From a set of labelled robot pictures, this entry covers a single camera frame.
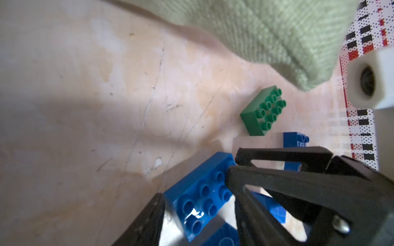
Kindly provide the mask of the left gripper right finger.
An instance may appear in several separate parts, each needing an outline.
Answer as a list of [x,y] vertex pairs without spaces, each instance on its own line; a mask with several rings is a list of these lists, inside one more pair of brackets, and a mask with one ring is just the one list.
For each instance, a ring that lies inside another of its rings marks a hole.
[[249,191],[264,188],[311,226],[306,246],[391,246],[394,183],[380,172],[323,147],[239,149],[225,183],[235,196],[242,246],[299,246]]

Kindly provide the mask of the blue 2x4 lego brick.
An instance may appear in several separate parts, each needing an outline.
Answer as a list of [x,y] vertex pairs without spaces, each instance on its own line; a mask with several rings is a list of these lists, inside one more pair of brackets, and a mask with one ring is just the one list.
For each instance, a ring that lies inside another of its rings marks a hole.
[[236,163],[230,153],[217,152],[164,192],[169,211],[188,242],[192,242],[233,195],[225,184]]

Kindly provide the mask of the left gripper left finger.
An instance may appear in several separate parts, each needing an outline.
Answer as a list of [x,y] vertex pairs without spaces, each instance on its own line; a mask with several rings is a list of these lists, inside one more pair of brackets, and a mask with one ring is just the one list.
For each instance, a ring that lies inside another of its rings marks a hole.
[[113,243],[114,246],[159,245],[165,213],[165,198],[157,193],[125,232]]

